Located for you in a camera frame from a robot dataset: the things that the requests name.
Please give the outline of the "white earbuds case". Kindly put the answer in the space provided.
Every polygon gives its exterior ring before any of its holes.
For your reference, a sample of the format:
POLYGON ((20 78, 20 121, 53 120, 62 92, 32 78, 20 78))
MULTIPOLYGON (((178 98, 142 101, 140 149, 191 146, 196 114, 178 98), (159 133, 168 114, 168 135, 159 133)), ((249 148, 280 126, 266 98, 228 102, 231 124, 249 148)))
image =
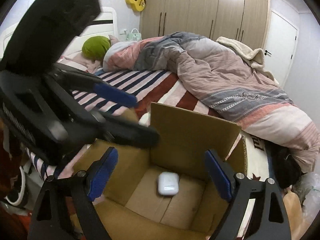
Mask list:
POLYGON ((179 175, 173 172, 162 172, 158 176, 157 190, 162 196, 174 196, 179 191, 179 175))

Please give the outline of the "pink pillow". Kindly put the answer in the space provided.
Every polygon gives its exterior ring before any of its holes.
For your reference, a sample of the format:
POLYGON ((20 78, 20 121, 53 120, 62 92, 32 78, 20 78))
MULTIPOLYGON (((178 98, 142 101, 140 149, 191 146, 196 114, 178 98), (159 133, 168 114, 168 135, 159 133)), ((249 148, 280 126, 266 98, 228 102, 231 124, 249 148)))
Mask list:
POLYGON ((72 53, 70 55, 61 56, 58 63, 68 65, 70 67, 82 70, 87 73, 95 73, 101 68, 101 62, 98 60, 92 61, 82 54, 82 52, 72 53))

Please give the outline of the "tan plush toy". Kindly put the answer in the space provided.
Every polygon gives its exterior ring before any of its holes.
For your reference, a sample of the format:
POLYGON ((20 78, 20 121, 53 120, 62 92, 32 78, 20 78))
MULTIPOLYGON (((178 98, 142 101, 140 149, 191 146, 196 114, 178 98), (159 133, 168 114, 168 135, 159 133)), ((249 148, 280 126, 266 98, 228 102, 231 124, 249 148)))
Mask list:
POLYGON ((287 188, 283 202, 289 220, 291 239, 301 239, 309 228, 309 224, 303 216, 299 197, 287 188))

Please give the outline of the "green round pillow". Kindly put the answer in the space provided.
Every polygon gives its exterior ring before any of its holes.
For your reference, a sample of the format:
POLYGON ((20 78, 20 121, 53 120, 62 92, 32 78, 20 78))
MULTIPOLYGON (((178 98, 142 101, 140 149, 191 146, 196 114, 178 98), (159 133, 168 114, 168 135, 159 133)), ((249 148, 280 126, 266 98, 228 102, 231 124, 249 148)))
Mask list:
POLYGON ((111 47, 110 39, 104 36, 94 36, 87 39, 82 45, 84 57, 90 60, 103 61, 105 54, 111 47))

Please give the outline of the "clear plastic bags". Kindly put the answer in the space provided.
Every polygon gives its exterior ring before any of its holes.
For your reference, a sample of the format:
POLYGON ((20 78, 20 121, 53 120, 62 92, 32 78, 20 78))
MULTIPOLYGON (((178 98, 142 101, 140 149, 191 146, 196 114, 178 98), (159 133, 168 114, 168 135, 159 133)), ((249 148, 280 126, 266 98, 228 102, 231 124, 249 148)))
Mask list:
POLYGON ((303 174, 293 186, 293 192, 297 194, 301 204, 303 204, 310 191, 319 192, 319 174, 315 172, 303 174))

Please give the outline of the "red patterned sleeve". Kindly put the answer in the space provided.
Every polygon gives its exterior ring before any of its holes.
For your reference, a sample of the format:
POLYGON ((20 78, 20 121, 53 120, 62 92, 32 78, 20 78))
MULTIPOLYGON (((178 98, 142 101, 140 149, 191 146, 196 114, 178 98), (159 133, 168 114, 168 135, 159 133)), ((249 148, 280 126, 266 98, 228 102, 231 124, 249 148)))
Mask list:
MULTIPOLYGON (((22 151, 20 142, 1 122, 1 198, 13 189, 20 174, 22 151)), ((21 221, 1 208, 1 239, 27 239, 28 232, 21 221)))

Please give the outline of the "striped red pink bedspread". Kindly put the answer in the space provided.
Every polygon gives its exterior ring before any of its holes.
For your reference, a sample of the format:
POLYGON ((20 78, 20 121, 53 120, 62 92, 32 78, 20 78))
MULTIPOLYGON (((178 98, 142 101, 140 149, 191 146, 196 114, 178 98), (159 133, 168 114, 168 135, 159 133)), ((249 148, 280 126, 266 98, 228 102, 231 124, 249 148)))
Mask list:
MULTIPOLYGON (((129 71, 123 70, 119 72, 103 72, 99 70, 96 76, 108 82, 110 85, 134 94, 139 102, 135 107, 136 115, 142 124, 149 124, 149 106, 151 102, 159 102, 170 106, 181 107, 191 111, 208 114, 222 118, 216 111, 207 107, 197 100, 184 88, 177 75, 165 71, 129 71)), ((114 115, 120 115, 127 108, 121 107, 114 102, 108 102, 104 98, 94 93, 82 92, 78 90, 69 90, 73 98, 90 110, 97 107, 101 111, 105 111, 114 115)), ((245 149, 247 151, 247 175, 251 179, 265 180, 272 174, 270 169, 272 165, 266 154, 265 142, 262 139, 241 132, 245 139, 245 149)), ((33 152, 27 150, 31 159, 31 163, 35 167, 41 179, 45 179, 47 175, 57 175, 62 172, 63 168, 50 166, 33 152)))

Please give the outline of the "black clothing heap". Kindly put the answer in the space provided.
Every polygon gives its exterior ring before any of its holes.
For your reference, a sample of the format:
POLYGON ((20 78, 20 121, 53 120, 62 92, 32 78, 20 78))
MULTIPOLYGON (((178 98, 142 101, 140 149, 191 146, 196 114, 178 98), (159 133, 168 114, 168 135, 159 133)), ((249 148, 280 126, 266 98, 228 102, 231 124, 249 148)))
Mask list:
POLYGON ((293 158, 290 149, 265 141, 266 152, 271 158, 273 175, 281 189, 295 185, 303 175, 301 167, 293 158))

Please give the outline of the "white bed headboard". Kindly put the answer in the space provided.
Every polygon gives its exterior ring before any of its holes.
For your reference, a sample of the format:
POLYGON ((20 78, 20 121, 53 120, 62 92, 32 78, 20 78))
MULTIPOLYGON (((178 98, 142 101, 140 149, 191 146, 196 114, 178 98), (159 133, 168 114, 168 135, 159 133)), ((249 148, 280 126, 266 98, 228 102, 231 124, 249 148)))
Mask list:
MULTIPOLYGON (((1 33, 1 59, 18 23, 9 26, 1 33)), ((79 35, 73 38, 61 56, 74 55, 79 53, 84 42, 93 36, 118 36, 117 14, 111 7, 101 7, 100 15, 79 35)))

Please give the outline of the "brown cardboard box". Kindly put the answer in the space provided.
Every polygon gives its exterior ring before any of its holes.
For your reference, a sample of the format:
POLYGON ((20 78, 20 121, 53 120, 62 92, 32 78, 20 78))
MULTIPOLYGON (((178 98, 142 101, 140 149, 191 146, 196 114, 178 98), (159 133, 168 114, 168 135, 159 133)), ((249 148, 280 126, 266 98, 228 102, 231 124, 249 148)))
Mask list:
POLYGON ((94 208, 112 239, 206 239, 228 204, 210 179, 205 152, 245 172, 240 127, 161 103, 150 106, 150 126, 159 133, 155 146, 116 146, 117 165, 94 208))

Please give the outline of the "pale green handbag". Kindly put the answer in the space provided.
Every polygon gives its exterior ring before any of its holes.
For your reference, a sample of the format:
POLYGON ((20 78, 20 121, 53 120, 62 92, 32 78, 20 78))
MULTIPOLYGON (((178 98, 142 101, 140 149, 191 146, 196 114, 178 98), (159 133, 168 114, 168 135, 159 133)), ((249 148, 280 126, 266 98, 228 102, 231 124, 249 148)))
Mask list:
POLYGON ((141 41, 142 35, 139 32, 137 28, 133 28, 128 34, 127 34, 127 40, 128 41, 141 41))

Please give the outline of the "pink grey striped duvet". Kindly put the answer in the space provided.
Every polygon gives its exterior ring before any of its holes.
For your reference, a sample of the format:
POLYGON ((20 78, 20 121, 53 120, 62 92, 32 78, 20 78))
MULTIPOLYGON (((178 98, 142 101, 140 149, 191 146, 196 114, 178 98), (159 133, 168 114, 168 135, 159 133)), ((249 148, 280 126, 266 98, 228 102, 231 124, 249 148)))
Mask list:
POLYGON ((243 131, 287 147, 303 172, 315 169, 319 131, 289 98, 260 61, 246 59, 229 46, 188 32, 114 41, 103 58, 116 70, 175 73, 185 89, 243 131))

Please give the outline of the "beige wooden wardrobe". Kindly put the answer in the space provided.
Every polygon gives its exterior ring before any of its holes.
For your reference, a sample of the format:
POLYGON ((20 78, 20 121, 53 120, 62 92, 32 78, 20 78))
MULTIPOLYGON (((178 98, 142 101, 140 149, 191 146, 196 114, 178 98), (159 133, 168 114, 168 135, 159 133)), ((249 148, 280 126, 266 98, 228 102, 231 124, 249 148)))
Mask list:
POLYGON ((270 22, 270 0, 146 0, 140 17, 143 38, 176 31, 223 36, 262 48, 270 22))

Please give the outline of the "white door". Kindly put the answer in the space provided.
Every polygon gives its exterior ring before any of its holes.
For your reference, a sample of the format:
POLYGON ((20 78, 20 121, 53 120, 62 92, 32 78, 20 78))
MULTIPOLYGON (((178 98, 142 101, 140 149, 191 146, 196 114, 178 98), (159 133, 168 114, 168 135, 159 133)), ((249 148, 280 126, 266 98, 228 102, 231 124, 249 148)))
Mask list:
POLYGON ((298 28, 280 13, 272 10, 268 36, 265 44, 265 68, 284 87, 298 40, 298 28))

